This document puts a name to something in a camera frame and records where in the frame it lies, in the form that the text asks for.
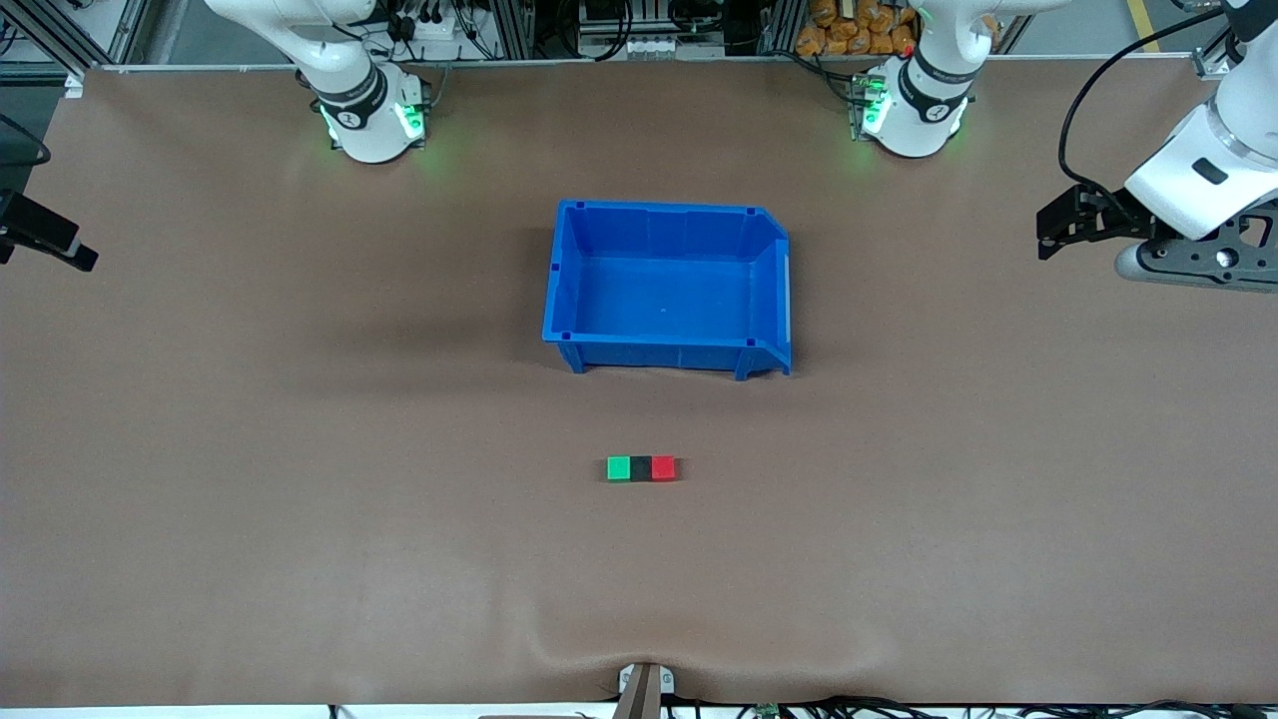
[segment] green led light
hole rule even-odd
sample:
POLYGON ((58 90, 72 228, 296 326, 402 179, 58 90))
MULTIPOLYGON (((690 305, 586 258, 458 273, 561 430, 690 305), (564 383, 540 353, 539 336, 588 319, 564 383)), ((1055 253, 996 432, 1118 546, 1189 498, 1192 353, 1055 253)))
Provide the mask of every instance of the green led light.
POLYGON ((400 124, 404 125, 404 134, 412 139, 422 137, 422 110, 415 105, 395 103, 395 114, 399 115, 400 124))
POLYGON ((323 117, 323 124, 328 126, 328 137, 334 142, 340 142, 337 139, 337 129, 332 126, 332 117, 328 116, 328 110, 325 110, 322 105, 320 106, 320 116, 323 117))
POLYGON ((878 100, 870 102, 870 105, 865 107, 865 124, 861 129, 870 133, 883 129, 883 119, 887 117, 887 111, 892 106, 891 100, 891 95, 884 91, 878 96, 878 100))
POLYGON ((956 132, 958 132, 958 126, 962 124, 962 111, 966 110, 966 109, 967 109, 967 100, 964 98, 964 101, 960 102, 958 107, 955 110, 955 121, 953 121, 953 124, 950 125, 950 134, 951 135, 955 134, 956 132))

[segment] green block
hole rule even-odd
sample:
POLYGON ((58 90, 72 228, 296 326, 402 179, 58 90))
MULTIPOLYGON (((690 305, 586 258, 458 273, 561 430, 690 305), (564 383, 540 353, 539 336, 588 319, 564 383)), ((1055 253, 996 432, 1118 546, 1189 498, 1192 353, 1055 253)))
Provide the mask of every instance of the green block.
POLYGON ((630 481, 630 458, 629 457, 608 457, 608 481, 610 483, 629 483, 630 481))

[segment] yellow floor line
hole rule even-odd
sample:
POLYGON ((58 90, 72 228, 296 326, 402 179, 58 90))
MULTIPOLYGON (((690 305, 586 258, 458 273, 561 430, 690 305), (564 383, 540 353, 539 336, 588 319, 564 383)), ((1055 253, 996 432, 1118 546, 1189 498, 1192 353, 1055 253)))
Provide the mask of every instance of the yellow floor line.
MULTIPOLYGON (((1136 37, 1153 34, 1154 23, 1149 22, 1149 10, 1145 9, 1145 0, 1127 0, 1127 10, 1131 11, 1131 22, 1136 23, 1136 37)), ((1145 46, 1145 52, 1160 52, 1158 41, 1145 46)))

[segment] cable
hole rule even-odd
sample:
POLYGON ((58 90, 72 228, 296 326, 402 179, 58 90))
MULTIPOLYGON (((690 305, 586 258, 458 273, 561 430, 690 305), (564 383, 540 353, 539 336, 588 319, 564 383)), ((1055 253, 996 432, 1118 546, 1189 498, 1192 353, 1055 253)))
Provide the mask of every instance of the cable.
POLYGON ((349 37, 351 40, 358 40, 359 45, 362 47, 364 45, 372 45, 373 47, 381 50, 382 52, 387 52, 387 54, 392 52, 391 47, 386 47, 385 45, 373 42, 373 40, 372 40, 373 33, 371 31, 369 32, 364 32, 364 34, 355 34, 354 32, 351 32, 350 28, 343 27, 343 26, 340 26, 337 23, 332 23, 332 29, 335 29, 335 31, 345 34, 346 37, 349 37))
POLYGON ((858 105, 858 106, 860 106, 860 105, 865 105, 866 103, 864 100, 858 100, 858 98, 855 98, 855 97, 852 97, 850 95, 843 93, 841 89, 838 89, 838 87, 835 84, 835 82, 851 83, 852 82, 852 75, 847 75, 847 74, 842 74, 842 73, 836 73, 836 72, 832 72, 832 70, 827 70, 820 64, 820 57, 815 57, 814 56, 813 61, 809 63, 808 60, 804 60, 803 57, 800 57, 799 55, 795 55, 794 52, 791 52, 789 50, 768 50, 768 51, 764 52, 764 55, 777 55, 777 56, 781 56, 781 57, 789 57, 789 59, 794 60, 795 63, 799 64, 800 68, 808 70, 809 73, 819 75, 826 82, 826 87, 828 87, 829 91, 832 93, 835 93, 835 97, 838 97, 840 100, 842 100, 843 102, 847 102, 849 105, 858 105))
POLYGON ((497 54, 488 50, 488 46, 479 42, 479 26, 475 23, 475 9, 474 5, 466 5, 464 0, 452 0, 452 11, 458 17, 458 26, 461 28, 461 33, 466 36, 470 45, 479 50, 479 54, 487 60, 496 60, 497 54), (466 8, 469 8, 470 17, 466 18, 466 8))
POLYGON ((800 68, 808 70, 809 73, 812 73, 814 75, 828 74, 831 78, 840 79, 840 80, 843 80, 843 82, 851 82, 851 79, 852 79, 852 75, 845 75, 842 73, 836 73, 836 72, 832 72, 832 70, 827 70, 824 68, 820 68, 819 65, 815 65, 813 63, 809 63, 808 60, 804 60, 803 57, 800 57, 799 55, 795 55, 794 52, 791 52, 789 50, 767 50, 763 54, 764 55, 777 55, 780 57, 789 57, 789 59, 794 60, 800 68))
POLYGON ((1017 714, 1021 716, 1044 715, 1054 719, 1126 719, 1134 714, 1155 709, 1197 714, 1206 719, 1229 719, 1233 716, 1233 713, 1228 708, 1220 705, 1192 704, 1178 700, 1160 700, 1150 704, 1125 706, 1039 704, 1026 706, 1017 714))
POLYGON ((443 88, 449 84, 449 75, 452 73, 452 64, 443 65, 443 77, 440 78, 440 88, 435 91, 435 96, 431 97, 431 109, 433 110, 440 100, 443 100, 443 88))
POLYGON ((817 57, 814 55, 813 60, 815 60, 815 63, 817 63, 817 69, 820 70, 820 77, 824 78, 824 80, 826 80, 826 87, 828 87, 829 91, 835 93, 835 97, 838 97, 840 100, 842 100, 843 102, 847 102, 849 105, 864 105, 865 103, 865 102, 863 102, 860 100, 854 100, 850 95, 843 95, 842 91, 840 91, 837 87, 835 87, 835 80, 833 80, 833 78, 831 78, 831 73, 827 72, 826 68, 820 66, 820 57, 817 57))
MULTIPOLYGON (((578 43, 573 42, 567 37, 567 29, 573 26, 580 26, 580 20, 576 17, 569 17, 569 13, 578 8, 579 0, 560 0, 558 8, 555 11, 555 33, 558 36, 560 43, 574 57, 585 57, 578 49, 578 43)), ((608 46, 607 51, 596 57, 590 57, 596 63, 602 63, 610 60, 625 50, 626 43, 630 41, 630 32, 634 29, 635 11, 630 5, 630 0, 616 0, 615 9, 617 14, 617 36, 612 40, 612 45, 608 46)))
POLYGON ((49 146, 41 142, 38 137, 31 133, 27 128, 19 125, 9 115, 0 112, 0 123, 4 123, 13 129, 22 133, 23 137, 35 142, 40 147, 40 152, 36 155, 35 160, 18 160, 18 161, 4 161, 0 162, 0 167, 35 167, 36 165, 43 165, 45 162, 54 158, 54 153, 49 151, 49 146))
POLYGON ((1242 50, 1238 50, 1238 36, 1233 34, 1232 29, 1224 36, 1224 56, 1235 65, 1241 63, 1243 57, 1242 50))
POLYGON ((0 56, 12 50, 13 43, 19 40, 26 41, 27 36, 18 32, 18 26, 9 24, 8 19, 0 18, 0 56))
POLYGON ((1190 18, 1187 20, 1178 22, 1173 26, 1168 26, 1158 32, 1141 37, 1140 40, 1132 42, 1131 45, 1123 47, 1122 50, 1116 52, 1112 57, 1102 63, 1100 66, 1097 68, 1097 72, 1091 73, 1091 77, 1088 78, 1088 82, 1082 84, 1082 89, 1079 91, 1079 95, 1074 98, 1074 102, 1070 105, 1070 110, 1065 114, 1065 121, 1061 124, 1061 142, 1057 146, 1057 153, 1056 153, 1057 162, 1061 165, 1061 171, 1065 172, 1065 176, 1072 179, 1074 181, 1086 185, 1089 189, 1099 192, 1102 195, 1104 195, 1105 199, 1108 199, 1114 207, 1117 207, 1122 212, 1123 218, 1127 220, 1132 226, 1137 223, 1136 218, 1132 217, 1131 213, 1127 211, 1127 208, 1118 202, 1118 199, 1113 195, 1112 192, 1105 189, 1105 186, 1099 181, 1080 172, 1076 172, 1074 171, 1074 169, 1070 167, 1070 162, 1066 160, 1065 149, 1066 144, 1070 140, 1070 125, 1074 124, 1074 115, 1079 111, 1079 105, 1082 103, 1082 98, 1088 96, 1088 92, 1091 91, 1091 87, 1097 84, 1098 79, 1100 79, 1100 75, 1105 74, 1105 70, 1114 66, 1118 63, 1118 60, 1122 60, 1131 52, 1139 50, 1140 47, 1144 47, 1145 45, 1149 45, 1150 42, 1154 42, 1155 40, 1162 40, 1169 34, 1174 34, 1177 32, 1181 32, 1182 29, 1191 28, 1200 23, 1205 23, 1223 14, 1224 10, 1222 8, 1217 8, 1214 10, 1203 13, 1196 18, 1190 18))

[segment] metal bracket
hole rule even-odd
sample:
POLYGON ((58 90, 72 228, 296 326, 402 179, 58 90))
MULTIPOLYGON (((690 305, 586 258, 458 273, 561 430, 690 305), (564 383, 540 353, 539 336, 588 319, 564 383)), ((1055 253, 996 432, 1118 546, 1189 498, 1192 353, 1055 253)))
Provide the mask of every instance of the metal bracket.
POLYGON ((63 80, 63 97, 68 100, 84 97, 84 82, 75 75, 66 75, 66 79, 63 80))
POLYGON ((1229 74, 1229 59, 1224 56, 1224 52, 1212 52, 1210 55, 1201 47, 1194 49, 1194 72, 1197 73, 1199 79, 1220 79, 1229 74))
POLYGON ((631 664, 619 682, 621 699, 612 719, 661 719, 661 695, 675 693, 675 673, 657 664, 631 664))
MULTIPOLYGON (((642 664, 631 664, 617 674, 617 693, 625 693, 626 685, 630 683, 630 677, 634 676, 636 667, 642 667, 642 664)), ((675 672, 659 664, 651 664, 651 667, 656 667, 661 676, 661 693, 675 693, 675 672)))

